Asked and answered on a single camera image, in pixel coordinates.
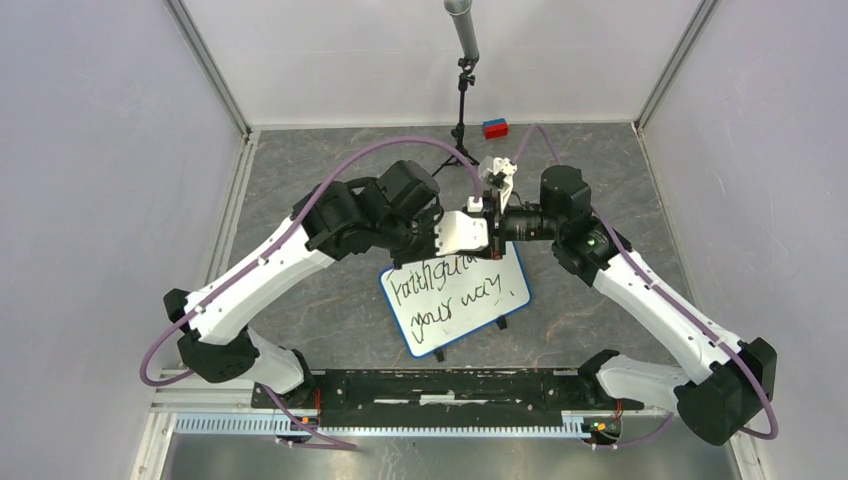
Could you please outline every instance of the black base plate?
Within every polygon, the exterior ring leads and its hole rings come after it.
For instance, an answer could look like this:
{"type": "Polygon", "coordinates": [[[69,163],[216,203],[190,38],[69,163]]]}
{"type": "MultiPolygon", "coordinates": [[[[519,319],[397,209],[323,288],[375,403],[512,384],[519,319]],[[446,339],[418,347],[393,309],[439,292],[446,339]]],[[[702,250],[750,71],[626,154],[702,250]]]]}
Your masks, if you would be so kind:
{"type": "MultiPolygon", "coordinates": [[[[615,410],[614,399],[588,393],[576,370],[325,370],[313,372],[325,427],[561,426],[563,410],[615,410]],[[485,403],[421,404],[422,395],[485,403]],[[406,403],[375,403],[405,400],[406,403]]],[[[315,408],[318,395],[290,408],[315,408]]],[[[641,410],[625,400],[625,410],[641,410]]],[[[253,408],[274,408],[254,388],[253,408]]]]}

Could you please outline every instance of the red block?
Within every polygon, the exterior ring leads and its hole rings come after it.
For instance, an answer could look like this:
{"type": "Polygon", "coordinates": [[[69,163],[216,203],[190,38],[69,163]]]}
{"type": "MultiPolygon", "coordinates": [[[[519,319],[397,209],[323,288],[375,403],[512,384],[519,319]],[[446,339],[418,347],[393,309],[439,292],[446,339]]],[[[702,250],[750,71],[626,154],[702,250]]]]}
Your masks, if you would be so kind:
{"type": "Polygon", "coordinates": [[[506,134],[509,133],[509,124],[508,123],[499,123],[497,125],[491,125],[486,127],[483,130],[483,136],[486,137],[486,140],[491,140],[493,138],[505,137],[506,134]]]}

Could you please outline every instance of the white panel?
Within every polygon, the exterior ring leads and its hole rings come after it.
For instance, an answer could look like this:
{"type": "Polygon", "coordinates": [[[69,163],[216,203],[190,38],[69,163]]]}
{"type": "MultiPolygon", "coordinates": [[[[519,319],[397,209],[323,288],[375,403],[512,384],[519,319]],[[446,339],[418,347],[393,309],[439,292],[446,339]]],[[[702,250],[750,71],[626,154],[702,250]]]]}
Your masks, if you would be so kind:
{"type": "Polygon", "coordinates": [[[721,2],[646,132],[705,313],[777,348],[769,479],[845,476],[845,18],[838,0],[721,2]]]}
{"type": "Polygon", "coordinates": [[[240,138],[162,2],[0,10],[0,478],[128,478],[240,138]]]}
{"type": "MultiPolygon", "coordinates": [[[[462,55],[442,0],[186,0],[254,125],[449,123],[462,55]]],[[[633,119],[698,0],[478,0],[479,122],[633,119]]]]}

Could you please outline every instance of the whiteboard stand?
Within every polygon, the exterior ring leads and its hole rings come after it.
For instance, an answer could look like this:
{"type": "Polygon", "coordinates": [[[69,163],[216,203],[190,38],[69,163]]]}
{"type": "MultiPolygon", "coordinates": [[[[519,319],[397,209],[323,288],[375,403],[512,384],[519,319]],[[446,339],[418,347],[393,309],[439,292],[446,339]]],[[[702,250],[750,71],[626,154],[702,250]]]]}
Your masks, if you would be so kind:
{"type": "Polygon", "coordinates": [[[410,355],[439,362],[446,345],[490,323],[506,329],[507,315],[531,300],[512,243],[501,260],[449,255],[388,268],[379,281],[410,355]]]}

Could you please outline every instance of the microphone stand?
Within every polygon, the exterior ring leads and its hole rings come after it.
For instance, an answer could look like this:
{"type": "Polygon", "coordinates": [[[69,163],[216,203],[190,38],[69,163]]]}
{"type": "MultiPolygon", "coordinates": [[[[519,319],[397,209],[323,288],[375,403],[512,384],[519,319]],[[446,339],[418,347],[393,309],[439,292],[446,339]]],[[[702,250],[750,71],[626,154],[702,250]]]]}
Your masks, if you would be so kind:
{"type": "MultiPolygon", "coordinates": [[[[465,148],[465,145],[462,141],[465,139],[465,92],[468,90],[469,86],[474,85],[474,75],[471,73],[474,71],[474,66],[477,65],[477,60],[469,60],[467,58],[460,58],[458,65],[462,70],[459,74],[459,122],[457,122],[456,127],[451,130],[451,136],[456,140],[456,149],[459,150],[459,153],[465,155],[469,162],[472,165],[480,165],[474,157],[468,153],[468,149],[465,148]]],[[[436,176],[440,171],[442,171],[445,167],[457,166],[461,165],[459,160],[451,155],[447,160],[442,162],[439,168],[433,172],[432,176],[436,176]]]]}

